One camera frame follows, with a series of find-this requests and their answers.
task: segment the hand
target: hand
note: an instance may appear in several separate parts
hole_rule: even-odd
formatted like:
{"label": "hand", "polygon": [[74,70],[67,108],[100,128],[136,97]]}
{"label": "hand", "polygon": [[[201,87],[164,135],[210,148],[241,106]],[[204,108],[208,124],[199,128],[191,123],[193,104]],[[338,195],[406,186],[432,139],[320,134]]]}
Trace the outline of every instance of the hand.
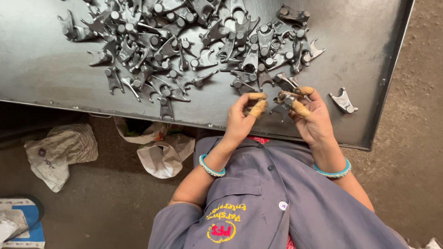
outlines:
{"label": "hand", "polygon": [[320,94],[314,90],[308,98],[311,102],[303,97],[300,97],[299,101],[311,112],[309,116],[302,118],[293,110],[289,112],[289,116],[294,120],[303,140],[313,149],[325,142],[335,141],[335,138],[328,109]]}
{"label": "hand", "polygon": [[236,148],[249,134],[255,123],[256,117],[249,114],[247,117],[243,115],[243,108],[249,101],[249,94],[243,94],[228,111],[228,121],[226,133],[223,140],[226,140],[234,148]]}
{"label": "hand", "polygon": [[335,140],[326,104],[315,89],[308,98],[311,102],[301,96],[298,98],[311,112],[307,117],[302,118],[292,110],[289,116],[294,120],[303,140],[311,148],[317,167],[328,173],[340,172],[345,168],[346,161]]}

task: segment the metal tray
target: metal tray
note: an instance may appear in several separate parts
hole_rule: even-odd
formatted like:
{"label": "metal tray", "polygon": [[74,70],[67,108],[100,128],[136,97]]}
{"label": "metal tray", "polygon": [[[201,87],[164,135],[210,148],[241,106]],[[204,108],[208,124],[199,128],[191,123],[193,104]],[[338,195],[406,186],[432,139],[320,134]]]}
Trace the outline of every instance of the metal tray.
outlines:
{"label": "metal tray", "polygon": [[[297,75],[298,82],[320,92],[341,146],[370,151],[414,1],[244,1],[252,19],[261,18],[259,24],[269,22],[280,4],[311,12],[309,41],[318,37],[317,48],[326,48],[326,51]],[[14,1],[2,1],[0,101],[159,120],[158,101],[152,104],[142,96],[139,103],[129,89],[126,94],[120,91],[115,91],[114,96],[109,94],[104,74],[108,66],[88,66],[92,56],[87,51],[99,51],[103,42],[66,41],[57,15],[65,17],[67,9],[73,12],[76,25],[83,26],[80,18],[91,21],[85,3],[80,0],[34,0],[19,8]],[[194,26],[180,36],[200,43],[201,32],[204,32],[201,27]],[[220,44],[212,44],[211,48],[217,51]],[[192,59],[189,55],[186,57],[188,61]],[[210,58],[219,62],[215,53]],[[225,64],[219,63],[205,70],[184,73],[193,78],[222,67]],[[173,68],[178,69],[176,60]],[[291,75],[289,66],[270,74],[281,71]],[[122,67],[120,72],[121,77],[129,75]],[[202,88],[192,87],[188,91],[191,102],[172,101],[175,115],[172,123],[223,129],[227,110],[238,98],[236,90],[229,86],[234,78],[233,74],[220,72]],[[358,112],[343,114],[328,96],[329,92],[338,96],[342,86],[346,87]],[[264,84],[263,88],[269,100],[280,90],[270,84]],[[270,101],[268,110],[274,105]],[[279,118],[268,114],[257,121],[252,133],[301,140],[292,121],[281,123]]]}

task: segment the plastic bag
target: plastic bag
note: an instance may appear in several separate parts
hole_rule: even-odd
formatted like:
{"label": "plastic bag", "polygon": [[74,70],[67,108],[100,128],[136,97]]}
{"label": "plastic bag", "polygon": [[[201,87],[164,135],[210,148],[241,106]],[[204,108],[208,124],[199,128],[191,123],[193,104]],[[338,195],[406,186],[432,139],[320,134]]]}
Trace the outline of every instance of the plastic bag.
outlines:
{"label": "plastic bag", "polygon": [[114,116],[117,131],[124,140],[134,144],[147,144],[152,141],[162,140],[166,135],[167,127],[162,122],[153,122],[141,135],[128,136],[128,126],[124,117]]}
{"label": "plastic bag", "polygon": [[170,178],[183,168],[182,162],[194,152],[195,139],[183,134],[140,146],[137,154],[145,170],[158,178]]}
{"label": "plastic bag", "polygon": [[69,164],[97,160],[97,141],[89,124],[54,127],[45,139],[25,143],[31,170],[59,192],[69,178]]}

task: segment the embroidered logo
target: embroidered logo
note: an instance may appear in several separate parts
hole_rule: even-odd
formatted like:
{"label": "embroidered logo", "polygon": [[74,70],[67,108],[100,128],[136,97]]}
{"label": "embroidered logo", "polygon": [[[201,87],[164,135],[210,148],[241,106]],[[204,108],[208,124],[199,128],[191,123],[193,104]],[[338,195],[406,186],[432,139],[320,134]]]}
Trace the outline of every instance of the embroidered logo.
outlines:
{"label": "embroidered logo", "polygon": [[208,228],[208,232],[206,235],[208,238],[215,243],[222,243],[226,241],[230,241],[232,238],[234,238],[234,235],[236,233],[235,225],[234,223],[230,221],[225,221],[227,223],[227,227],[220,226],[218,227],[216,224],[212,224]]}
{"label": "embroidered logo", "polygon": [[240,215],[238,212],[246,211],[245,204],[219,204],[207,216],[206,220],[215,221],[208,228],[207,237],[215,243],[222,243],[230,241],[234,238],[236,233],[235,222],[240,222]]}

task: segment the bangle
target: bangle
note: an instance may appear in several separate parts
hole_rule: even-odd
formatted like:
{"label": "bangle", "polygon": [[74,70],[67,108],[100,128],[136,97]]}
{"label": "bangle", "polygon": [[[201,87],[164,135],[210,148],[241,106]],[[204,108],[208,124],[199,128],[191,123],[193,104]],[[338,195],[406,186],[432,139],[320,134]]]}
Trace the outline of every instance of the bangle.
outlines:
{"label": "bangle", "polygon": [[203,158],[205,158],[207,156],[207,154],[203,154],[198,158],[198,162],[200,163],[200,166],[210,175],[215,176],[215,177],[222,177],[226,174],[226,170],[223,169],[221,172],[217,172],[217,171],[213,171],[212,169],[210,169],[205,162],[203,161]]}
{"label": "bangle", "polygon": [[351,171],[351,169],[352,169],[352,165],[351,165],[351,163],[348,161],[347,158],[345,158],[345,161],[346,161],[346,168],[345,168],[344,170],[340,171],[340,172],[337,172],[337,173],[326,173],[326,172],[324,172],[324,171],[321,171],[321,170],[319,170],[319,168],[317,167],[317,165],[316,165],[315,163],[314,163],[312,166],[314,167],[314,169],[315,169],[318,173],[322,174],[322,175],[325,176],[325,177],[329,177],[329,178],[340,178],[340,177],[342,177],[342,176],[347,175],[348,172]]}

